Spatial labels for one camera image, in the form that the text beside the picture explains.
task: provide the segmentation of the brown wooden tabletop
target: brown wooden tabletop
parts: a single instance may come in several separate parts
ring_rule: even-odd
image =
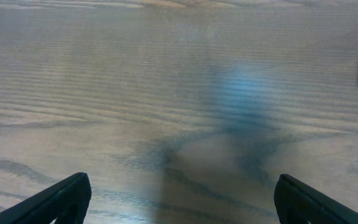
[[[358,212],[358,1],[0,0],[0,211],[75,172],[85,223]]]

